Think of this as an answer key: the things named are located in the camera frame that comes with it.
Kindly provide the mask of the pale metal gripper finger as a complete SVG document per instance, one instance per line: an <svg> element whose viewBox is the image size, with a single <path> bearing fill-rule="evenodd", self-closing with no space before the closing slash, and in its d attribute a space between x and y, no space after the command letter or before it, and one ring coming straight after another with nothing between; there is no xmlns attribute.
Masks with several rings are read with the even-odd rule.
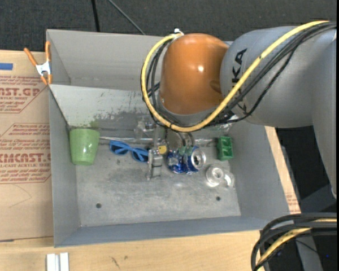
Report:
<svg viewBox="0 0 339 271"><path fill-rule="evenodd" d="M161 175L163 157L161 154L154 156L154 177Z"/></svg>
<svg viewBox="0 0 339 271"><path fill-rule="evenodd" d="M150 180L153 177L153 150L148 150L148 160L147 160L147 180Z"/></svg>

